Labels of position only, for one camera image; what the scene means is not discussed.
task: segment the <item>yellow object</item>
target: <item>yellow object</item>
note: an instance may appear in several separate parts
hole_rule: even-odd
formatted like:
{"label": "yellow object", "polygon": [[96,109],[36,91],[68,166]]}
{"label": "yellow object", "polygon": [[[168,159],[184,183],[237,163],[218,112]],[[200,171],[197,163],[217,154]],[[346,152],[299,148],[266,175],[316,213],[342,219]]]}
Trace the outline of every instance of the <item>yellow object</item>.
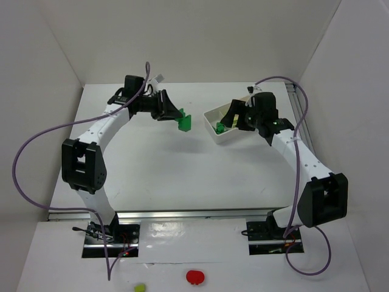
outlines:
{"label": "yellow object", "polygon": [[146,285],[140,284],[134,287],[134,292],[146,292]]}

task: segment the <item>cable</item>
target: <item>cable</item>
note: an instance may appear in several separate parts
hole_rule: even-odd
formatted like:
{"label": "cable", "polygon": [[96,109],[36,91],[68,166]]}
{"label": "cable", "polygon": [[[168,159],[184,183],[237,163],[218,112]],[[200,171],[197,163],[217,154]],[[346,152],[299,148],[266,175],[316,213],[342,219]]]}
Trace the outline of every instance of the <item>cable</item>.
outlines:
{"label": "cable", "polygon": [[101,120],[101,119],[104,119],[106,117],[109,117],[115,113],[117,113],[118,111],[122,110],[123,108],[127,107],[130,103],[132,103],[141,93],[143,93],[143,91],[145,90],[145,86],[146,86],[146,83],[147,83],[147,80],[149,79],[149,76],[150,76],[150,63],[149,62],[146,62],[146,65],[145,65],[145,68],[146,68],[146,77],[145,77],[145,81],[143,82],[142,84],[142,87],[138,90],[138,92],[127,102],[125,103],[123,106],[121,106],[120,108],[117,108],[115,109],[113,112],[109,113],[109,114],[105,114],[105,115],[102,115],[102,116],[98,116],[98,117],[93,117],[93,118],[90,118],[90,119],[85,119],[85,120],[78,120],[76,122],[71,122],[71,123],[64,123],[63,125],[59,125],[59,126],[55,126],[55,127],[52,127],[52,128],[49,128],[49,129],[46,129],[46,130],[43,130],[35,135],[33,135],[31,138],[29,138],[27,141],[25,141],[25,143],[22,144],[22,146],[20,147],[20,149],[18,150],[18,152],[16,153],[15,155],[15,158],[13,160],[13,164],[12,164],[12,180],[13,180],[13,183],[16,187],[16,189],[18,190],[18,192],[20,193],[20,195],[26,200],[28,201],[30,204],[36,206],[36,207],[39,207],[39,208],[42,208],[42,209],[45,209],[45,210],[52,210],[52,211],[86,211],[86,212],[91,212],[91,213],[94,213],[96,214],[96,217],[97,217],[97,220],[98,222],[100,223],[100,226],[102,227],[102,234],[103,234],[103,244],[104,244],[104,255],[105,255],[105,262],[106,262],[106,266],[107,266],[107,275],[108,275],[108,280],[110,281],[111,280],[111,273],[112,273],[112,269],[115,265],[115,263],[117,262],[117,260],[122,256],[124,255],[124,253],[130,251],[131,249],[127,249],[126,251],[123,251],[121,252],[117,258],[114,260],[114,262],[112,263],[112,265],[110,266],[109,265],[109,257],[108,257],[108,249],[107,249],[107,239],[106,239],[106,234],[105,234],[105,228],[104,228],[104,224],[103,224],[103,220],[101,219],[101,217],[99,216],[99,214],[93,210],[93,209],[89,209],[89,208],[84,208],[84,207],[70,207],[70,208],[57,208],[57,207],[51,207],[51,206],[45,206],[45,205],[42,205],[40,203],[37,203],[35,201],[33,201],[32,199],[30,199],[22,190],[22,188],[20,187],[19,185],[19,182],[18,182],[18,179],[16,177],[16,166],[18,164],[18,160],[19,160],[19,157],[21,155],[21,153],[23,152],[23,150],[27,147],[27,145],[29,145],[33,140],[35,140],[36,138],[46,134],[46,133],[49,133],[51,131],[55,131],[57,129],[61,129],[61,128],[65,128],[65,127],[69,127],[69,126],[73,126],[73,125],[79,125],[81,123],[88,123],[88,122],[94,122],[96,120]]}
{"label": "cable", "polygon": [[[271,76],[271,77],[267,77],[267,78],[261,79],[260,81],[256,82],[255,85],[258,85],[258,84],[260,84],[262,82],[265,82],[265,81],[268,81],[270,79],[284,79],[284,80],[287,80],[287,81],[293,83],[293,85],[295,87],[297,87],[301,91],[301,93],[304,96],[304,100],[305,100],[305,109],[303,111],[303,115],[301,116],[301,119],[297,122],[297,125],[296,125],[296,127],[294,129],[294,132],[293,132],[294,148],[295,148],[295,151],[296,151],[296,185],[295,185],[295,190],[294,190],[294,199],[293,199],[293,206],[292,206],[291,217],[289,219],[289,222],[288,222],[287,227],[285,229],[285,233],[283,235],[283,237],[286,238],[290,233],[292,233],[295,229],[297,229],[299,227],[299,226],[292,227],[292,222],[293,222],[293,219],[294,219],[294,216],[295,216],[295,213],[296,213],[297,202],[298,202],[298,191],[299,191],[299,187],[300,187],[300,151],[298,150],[298,144],[297,144],[296,136],[297,136],[297,132],[298,132],[299,127],[301,126],[301,124],[305,120],[306,114],[308,113],[309,105],[308,105],[308,96],[306,95],[305,90],[298,84],[298,82],[296,82],[293,79],[290,79],[288,77],[285,77],[285,76]],[[331,245],[329,244],[329,240],[328,240],[327,236],[325,235],[325,233],[319,227],[316,227],[316,228],[320,231],[320,233],[323,234],[323,236],[324,236],[324,238],[326,240],[326,243],[327,243],[327,247],[328,247],[328,261],[327,261],[327,264],[324,266],[323,269],[321,269],[320,271],[318,271],[316,273],[306,273],[306,272],[299,271],[298,269],[296,269],[292,265],[292,263],[289,261],[289,257],[288,257],[288,252],[293,247],[293,245],[288,247],[288,249],[286,250],[286,253],[285,253],[287,263],[291,266],[292,269],[294,269],[296,272],[298,272],[298,273],[300,273],[302,275],[306,275],[306,276],[316,276],[316,275],[319,275],[319,274],[321,274],[322,272],[324,272],[328,268],[328,266],[329,266],[329,264],[331,262]]]}

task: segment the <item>green object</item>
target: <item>green object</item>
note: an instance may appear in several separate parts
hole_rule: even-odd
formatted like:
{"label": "green object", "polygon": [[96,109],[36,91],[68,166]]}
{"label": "green object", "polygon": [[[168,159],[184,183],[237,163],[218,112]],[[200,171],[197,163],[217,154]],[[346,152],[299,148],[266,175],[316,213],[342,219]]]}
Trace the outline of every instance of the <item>green object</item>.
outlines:
{"label": "green object", "polygon": [[134,287],[134,292],[146,292],[146,285],[140,284]]}
{"label": "green object", "polygon": [[192,116],[190,114],[186,116],[183,108],[180,109],[180,112],[182,113],[182,117],[176,119],[176,122],[178,122],[178,130],[184,132],[190,131]]}
{"label": "green object", "polygon": [[225,132],[225,126],[221,122],[217,122],[216,128],[214,128],[214,129],[215,129],[216,134],[221,134],[221,133]]}

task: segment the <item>wall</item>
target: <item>wall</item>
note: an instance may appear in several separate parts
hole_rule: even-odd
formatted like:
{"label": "wall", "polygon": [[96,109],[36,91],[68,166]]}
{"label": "wall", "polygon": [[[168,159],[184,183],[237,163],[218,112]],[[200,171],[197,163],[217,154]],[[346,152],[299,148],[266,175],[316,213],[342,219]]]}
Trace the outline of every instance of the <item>wall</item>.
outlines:
{"label": "wall", "polygon": [[340,0],[39,0],[82,83],[300,77]]}
{"label": "wall", "polygon": [[347,221],[371,291],[389,266],[389,0],[343,0],[301,79],[317,154],[349,179]]}
{"label": "wall", "polygon": [[[8,292],[16,290],[36,222],[45,218],[13,186],[13,157],[37,131],[71,120],[82,88],[34,1],[1,2],[0,39],[0,290]],[[41,203],[50,202],[68,133],[39,139],[21,157],[21,185]]]}

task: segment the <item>purple cable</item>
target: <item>purple cable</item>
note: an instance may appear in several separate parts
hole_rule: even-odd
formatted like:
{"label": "purple cable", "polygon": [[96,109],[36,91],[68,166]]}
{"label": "purple cable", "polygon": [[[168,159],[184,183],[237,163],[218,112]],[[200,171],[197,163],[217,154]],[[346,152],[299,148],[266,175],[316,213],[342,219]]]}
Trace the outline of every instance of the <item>purple cable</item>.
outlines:
{"label": "purple cable", "polygon": [[[265,81],[268,81],[270,79],[284,79],[284,80],[287,80],[287,81],[293,83],[293,85],[295,85],[302,92],[302,94],[304,96],[304,99],[305,99],[305,109],[303,111],[303,115],[301,116],[301,119],[297,122],[297,125],[296,125],[296,127],[294,129],[294,132],[293,132],[293,138],[296,138],[298,129],[301,126],[301,124],[303,123],[303,121],[305,120],[306,114],[308,113],[308,96],[306,95],[305,90],[298,84],[298,82],[296,82],[293,79],[290,79],[288,77],[285,77],[285,76],[271,76],[271,77],[267,77],[267,78],[261,79],[260,81],[256,82],[255,85],[258,85],[258,84],[260,84],[262,82],[265,82]],[[300,188],[300,151],[298,150],[298,144],[297,144],[297,140],[296,139],[294,139],[294,148],[295,148],[295,151],[296,151],[296,185],[295,185],[295,190],[294,190],[294,199],[293,199],[293,206],[292,206],[291,217],[289,219],[289,222],[287,224],[285,233],[283,235],[284,238],[286,238],[290,233],[292,233],[294,230],[296,230],[299,227],[299,226],[292,227],[292,222],[293,222],[294,216],[296,214],[297,201],[298,201],[298,191],[299,191],[299,188]],[[288,253],[289,253],[290,249],[294,245],[291,245],[290,247],[288,247],[288,249],[286,250],[286,253],[285,253],[287,263],[291,266],[291,268],[294,269],[296,272],[298,272],[298,273],[300,273],[302,275],[306,275],[306,276],[316,276],[316,275],[321,274],[322,272],[324,272],[328,268],[329,264],[331,263],[331,245],[329,244],[328,237],[325,235],[325,233],[319,227],[315,226],[315,228],[317,230],[319,230],[321,234],[323,234],[324,239],[326,240],[326,243],[327,243],[327,247],[328,247],[328,261],[327,261],[327,264],[324,266],[323,269],[321,269],[320,271],[317,271],[315,273],[306,273],[306,272],[299,271],[298,269],[296,269],[292,265],[292,263],[289,261],[289,257],[288,257]]]}
{"label": "purple cable", "polygon": [[[46,133],[49,133],[51,131],[55,131],[57,129],[60,129],[60,128],[65,128],[65,127],[69,127],[69,126],[73,126],[73,125],[79,125],[81,123],[88,123],[88,122],[94,122],[96,120],[101,120],[101,119],[104,119],[106,117],[109,117],[115,113],[117,113],[118,111],[122,110],[123,108],[127,107],[130,103],[132,103],[141,93],[144,92],[145,90],[145,86],[146,86],[146,83],[147,83],[147,80],[150,76],[150,64],[148,62],[146,62],[146,77],[145,77],[145,81],[143,82],[142,84],[142,87],[138,90],[138,92],[126,103],[124,104],[123,106],[121,106],[120,108],[117,108],[115,109],[113,112],[109,113],[109,114],[105,114],[105,115],[102,115],[102,116],[98,116],[98,117],[93,117],[91,119],[85,119],[85,120],[78,120],[76,122],[71,122],[71,123],[64,123],[63,125],[59,125],[59,126],[56,126],[56,127],[52,127],[52,128],[49,128],[49,129],[46,129],[46,130],[43,130],[37,134],[35,134],[34,136],[32,136],[31,138],[29,138],[27,141],[25,141],[25,143],[23,143],[23,145],[20,147],[20,149],[18,150],[18,152],[16,153],[16,156],[13,160],[13,164],[12,164],[12,180],[13,180],[13,183],[16,187],[16,189],[18,190],[18,192],[21,194],[21,196],[26,200],[28,201],[30,204],[36,206],[36,207],[39,207],[39,208],[42,208],[42,209],[45,209],[45,210],[53,210],[53,211],[86,211],[86,212],[92,212],[94,214],[96,214],[96,217],[98,219],[98,222],[100,223],[101,226],[104,226],[103,224],[103,220],[101,219],[101,217],[99,216],[99,214],[93,210],[93,209],[89,209],[89,208],[82,208],[82,207],[79,207],[79,208],[76,208],[76,207],[71,207],[71,208],[57,208],[57,207],[51,207],[51,206],[45,206],[45,205],[42,205],[40,203],[37,203],[35,201],[33,201],[32,199],[30,199],[22,190],[22,188],[20,187],[19,185],[19,182],[18,182],[18,179],[16,177],[16,165],[18,164],[18,160],[19,160],[19,157],[21,155],[21,153],[23,152],[23,150],[27,147],[27,145],[29,145],[33,140],[35,140],[36,138],[46,134]],[[109,257],[108,257],[108,249],[107,249],[107,241],[106,241],[106,234],[105,234],[105,229],[102,228],[102,233],[103,233],[103,244],[104,244],[104,255],[105,255],[105,261],[106,261],[106,265],[107,265],[107,274],[108,274],[108,280],[110,281],[111,280],[111,272],[112,272],[112,269],[116,263],[116,261],[121,258],[122,255],[124,255],[124,253],[132,250],[133,248],[129,248],[123,252],[121,252],[117,258],[114,260],[114,262],[112,263],[112,265],[110,266],[109,265]]]}

